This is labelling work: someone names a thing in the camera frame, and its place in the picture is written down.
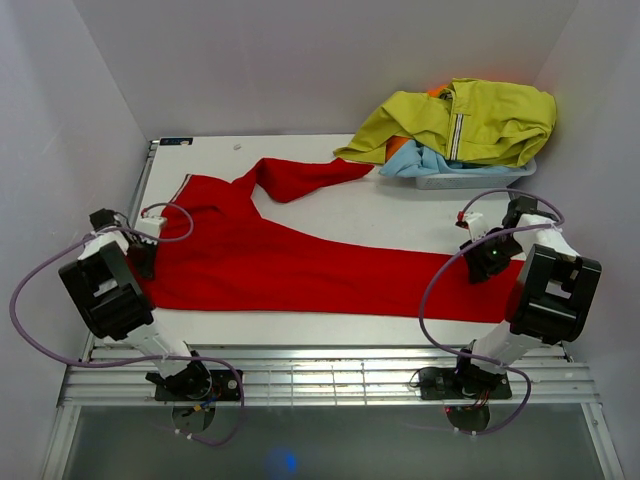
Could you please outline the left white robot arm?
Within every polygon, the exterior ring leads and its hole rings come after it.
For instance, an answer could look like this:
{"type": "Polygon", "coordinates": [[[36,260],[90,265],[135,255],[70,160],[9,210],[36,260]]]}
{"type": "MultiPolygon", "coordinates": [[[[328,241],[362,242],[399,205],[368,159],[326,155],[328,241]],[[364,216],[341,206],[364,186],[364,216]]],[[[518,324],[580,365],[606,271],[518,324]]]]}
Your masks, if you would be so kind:
{"type": "Polygon", "coordinates": [[[77,260],[59,276],[86,326],[99,339],[123,342],[152,356],[156,370],[146,379],[180,399],[210,396],[213,379],[188,344],[154,318],[155,309],[142,282],[154,278],[157,239],[167,223],[162,216],[140,220],[138,233],[111,209],[89,216],[93,237],[77,260]]]}

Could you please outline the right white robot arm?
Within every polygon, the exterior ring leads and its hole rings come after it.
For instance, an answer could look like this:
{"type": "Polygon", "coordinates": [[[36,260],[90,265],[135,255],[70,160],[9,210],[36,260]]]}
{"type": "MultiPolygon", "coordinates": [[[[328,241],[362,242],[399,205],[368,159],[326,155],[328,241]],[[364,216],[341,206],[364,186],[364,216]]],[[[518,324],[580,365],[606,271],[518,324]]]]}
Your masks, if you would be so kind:
{"type": "Polygon", "coordinates": [[[452,371],[454,390],[485,398],[507,384],[505,368],[531,349],[574,341],[584,329],[601,276],[599,262],[580,255],[556,226],[559,216],[538,208],[533,198],[509,202],[502,225],[489,228],[479,213],[461,213],[457,225],[469,231],[462,244],[472,284],[504,273],[519,254],[525,263],[509,288],[504,319],[464,350],[452,371]]]}

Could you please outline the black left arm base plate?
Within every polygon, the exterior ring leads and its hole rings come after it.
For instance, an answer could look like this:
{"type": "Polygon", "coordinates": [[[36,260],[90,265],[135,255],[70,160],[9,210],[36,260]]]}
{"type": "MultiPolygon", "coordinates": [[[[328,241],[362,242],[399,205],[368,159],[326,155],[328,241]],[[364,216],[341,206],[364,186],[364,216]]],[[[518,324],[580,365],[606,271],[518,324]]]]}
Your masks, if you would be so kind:
{"type": "Polygon", "coordinates": [[[210,369],[212,389],[210,395],[205,398],[190,398],[184,395],[175,395],[162,386],[156,386],[152,398],[161,402],[197,402],[202,403],[213,398],[218,402],[234,402],[240,400],[239,382],[230,370],[210,369]]]}

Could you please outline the red trousers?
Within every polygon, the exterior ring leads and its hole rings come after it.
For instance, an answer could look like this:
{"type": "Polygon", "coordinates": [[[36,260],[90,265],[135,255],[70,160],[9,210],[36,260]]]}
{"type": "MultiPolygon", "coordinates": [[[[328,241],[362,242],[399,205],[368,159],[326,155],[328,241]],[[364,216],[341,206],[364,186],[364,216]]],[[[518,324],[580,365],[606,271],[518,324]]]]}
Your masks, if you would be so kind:
{"type": "Polygon", "coordinates": [[[188,175],[168,207],[153,280],[159,308],[380,315],[497,323],[522,268],[471,284],[447,254],[384,249],[317,238],[261,216],[256,188],[289,203],[367,175],[364,164],[264,158],[227,182],[188,175]]]}

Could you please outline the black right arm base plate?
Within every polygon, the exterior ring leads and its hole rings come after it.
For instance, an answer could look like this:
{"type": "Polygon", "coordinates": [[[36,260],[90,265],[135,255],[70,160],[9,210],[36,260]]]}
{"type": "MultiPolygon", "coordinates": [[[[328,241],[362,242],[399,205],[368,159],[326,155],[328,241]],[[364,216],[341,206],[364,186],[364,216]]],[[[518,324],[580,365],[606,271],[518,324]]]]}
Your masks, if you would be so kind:
{"type": "Polygon", "coordinates": [[[508,400],[512,390],[506,375],[462,372],[456,368],[427,367],[419,371],[422,400],[508,400]]]}

